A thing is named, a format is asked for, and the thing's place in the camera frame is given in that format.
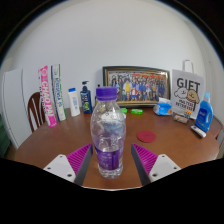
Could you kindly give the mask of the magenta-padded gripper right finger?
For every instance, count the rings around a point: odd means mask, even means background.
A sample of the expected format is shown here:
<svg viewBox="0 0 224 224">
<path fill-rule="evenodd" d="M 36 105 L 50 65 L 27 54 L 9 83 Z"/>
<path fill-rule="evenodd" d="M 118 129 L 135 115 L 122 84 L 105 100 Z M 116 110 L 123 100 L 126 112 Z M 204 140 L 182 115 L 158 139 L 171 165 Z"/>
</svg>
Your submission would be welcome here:
<svg viewBox="0 0 224 224">
<path fill-rule="evenodd" d="M 131 145 L 131 154 L 143 186 L 180 170 L 166 154 L 156 155 L 137 144 Z"/>
</svg>

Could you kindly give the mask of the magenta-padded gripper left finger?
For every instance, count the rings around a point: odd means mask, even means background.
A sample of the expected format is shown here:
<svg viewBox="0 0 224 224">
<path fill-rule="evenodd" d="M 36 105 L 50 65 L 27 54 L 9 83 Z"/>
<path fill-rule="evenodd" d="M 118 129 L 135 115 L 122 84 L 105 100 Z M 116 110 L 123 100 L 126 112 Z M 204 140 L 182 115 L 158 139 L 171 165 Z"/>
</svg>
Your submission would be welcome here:
<svg viewBox="0 0 224 224">
<path fill-rule="evenodd" d="M 59 154 L 44 170 L 82 186 L 92 154 L 93 147 L 87 144 L 68 155 Z"/>
</svg>

